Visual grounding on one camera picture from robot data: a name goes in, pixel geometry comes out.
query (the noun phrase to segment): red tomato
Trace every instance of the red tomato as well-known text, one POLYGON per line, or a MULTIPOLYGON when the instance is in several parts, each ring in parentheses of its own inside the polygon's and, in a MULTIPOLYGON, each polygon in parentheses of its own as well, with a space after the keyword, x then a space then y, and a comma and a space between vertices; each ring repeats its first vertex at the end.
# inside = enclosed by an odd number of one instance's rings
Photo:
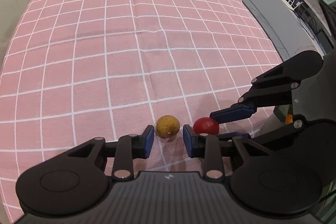
POLYGON ((208 133, 217 135, 219 133, 219 124, 212 118, 203 117, 194 123, 193 130, 196 134, 208 133))

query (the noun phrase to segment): pink blanket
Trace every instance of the pink blanket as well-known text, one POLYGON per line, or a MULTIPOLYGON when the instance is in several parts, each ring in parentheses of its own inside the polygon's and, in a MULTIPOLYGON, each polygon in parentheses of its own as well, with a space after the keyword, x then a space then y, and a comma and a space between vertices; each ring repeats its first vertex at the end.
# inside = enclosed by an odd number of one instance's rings
MULTIPOLYGON (((165 114, 193 124, 280 63, 241 0, 31 0, 0 83, 0 186, 11 221, 27 168, 93 137, 142 133, 165 114)), ((258 130, 267 112, 222 132, 258 130)), ((106 173, 111 170, 109 162, 106 173)), ((199 170, 182 135, 156 138, 135 170, 199 170)))

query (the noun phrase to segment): yellow ball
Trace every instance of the yellow ball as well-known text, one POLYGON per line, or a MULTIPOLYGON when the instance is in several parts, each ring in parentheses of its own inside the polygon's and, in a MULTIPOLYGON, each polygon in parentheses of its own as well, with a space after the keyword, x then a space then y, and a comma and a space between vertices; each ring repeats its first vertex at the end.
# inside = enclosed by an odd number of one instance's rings
POLYGON ((156 132, 161 138, 175 136, 180 130, 180 122, 172 115, 164 115, 157 120, 156 132))

